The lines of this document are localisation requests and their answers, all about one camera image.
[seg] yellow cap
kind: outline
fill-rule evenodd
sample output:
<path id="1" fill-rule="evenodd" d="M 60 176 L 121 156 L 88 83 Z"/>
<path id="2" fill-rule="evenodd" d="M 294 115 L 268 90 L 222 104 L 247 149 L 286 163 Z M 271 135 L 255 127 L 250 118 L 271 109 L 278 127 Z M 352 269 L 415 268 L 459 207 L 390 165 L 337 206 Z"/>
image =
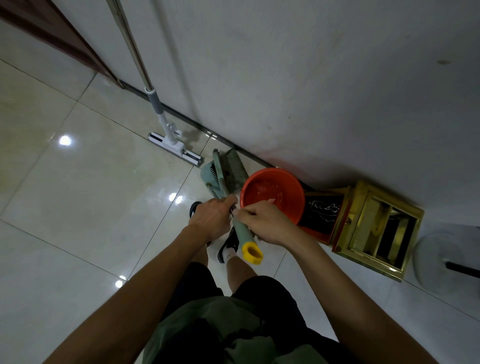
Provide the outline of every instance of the yellow cap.
<path id="1" fill-rule="evenodd" d="M 241 251 L 243 253 L 243 259 L 252 264 L 260 264 L 264 258 L 264 254 L 258 247 L 256 242 L 245 243 Z"/>

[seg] metal pole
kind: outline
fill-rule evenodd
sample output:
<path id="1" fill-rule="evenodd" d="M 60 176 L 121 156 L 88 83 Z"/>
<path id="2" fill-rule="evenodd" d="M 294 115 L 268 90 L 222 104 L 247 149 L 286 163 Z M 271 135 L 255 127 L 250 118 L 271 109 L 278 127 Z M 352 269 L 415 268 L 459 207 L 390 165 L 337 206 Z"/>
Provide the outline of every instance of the metal pole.
<path id="1" fill-rule="evenodd" d="M 147 70 L 142 57 L 140 56 L 140 52 L 138 51 L 135 39 L 133 39 L 132 31 L 128 25 L 127 17 L 125 16 L 125 12 L 123 11 L 120 0 L 107 0 L 107 3 L 110 7 L 110 11 L 113 14 L 113 17 L 115 18 L 115 21 L 117 22 L 118 27 L 120 28 L 123 38 L 125 39 L 125 43 L 127 43 L 128 49 L 132 54 L 133 60 L 135 61 L 135 65 L 137 66 L 140 76 L 142 77 L 146 90 L 153 91 L 154 87 L 152 85 L 152 81 L 150 81 L 150 77 L 148 77 Z"/>

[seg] dark shorts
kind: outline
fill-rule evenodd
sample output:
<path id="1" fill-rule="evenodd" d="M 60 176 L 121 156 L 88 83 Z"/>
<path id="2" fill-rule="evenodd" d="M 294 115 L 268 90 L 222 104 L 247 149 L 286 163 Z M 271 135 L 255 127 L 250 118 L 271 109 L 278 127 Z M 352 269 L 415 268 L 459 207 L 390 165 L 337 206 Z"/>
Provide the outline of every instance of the dark shorts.
<path id="1" fill-rule="evenodd" d="M 223 296 L 212 274 L 201 263 L 188 265 L 162 316 L 162 320 L 184 304 L 201 298 Z M 257 315 L 268 325 L 278 348 L 290 352 L 303 345 L 312 345 L 329 364 L 356 363 L 338 342 L 307 328 L 305 320 L 290 292 L 276 279 L 257 276 L 243 282 L 232 297 L 255 306 Z"/>

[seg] orange bucket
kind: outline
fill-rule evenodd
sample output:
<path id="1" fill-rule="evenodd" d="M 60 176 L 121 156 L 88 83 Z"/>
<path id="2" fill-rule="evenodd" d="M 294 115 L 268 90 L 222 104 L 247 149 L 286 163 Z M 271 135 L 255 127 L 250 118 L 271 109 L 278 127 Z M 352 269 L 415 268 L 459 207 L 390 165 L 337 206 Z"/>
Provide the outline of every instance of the orange bucket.
<path id="1" fill-rule="evenodd" d="M 241 189 L 240 207 L 274 198 L 278 207 L 295 225 L 305 208 L 305 195 L 299 180 L 281 168 L 265 168 L 252 174 Z"/>

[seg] white sock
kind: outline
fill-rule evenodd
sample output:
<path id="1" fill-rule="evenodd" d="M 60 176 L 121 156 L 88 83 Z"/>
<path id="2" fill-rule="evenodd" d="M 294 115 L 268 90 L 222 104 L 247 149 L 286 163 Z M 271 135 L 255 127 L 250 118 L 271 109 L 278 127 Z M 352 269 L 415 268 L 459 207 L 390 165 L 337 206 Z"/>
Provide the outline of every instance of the white sock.
<path id="1" fill-rule="evenodd" d="M 224 248 L 222 250 L 222 258 L 225 264 L 234 256 L 238 256 L 233 248 Z"/>

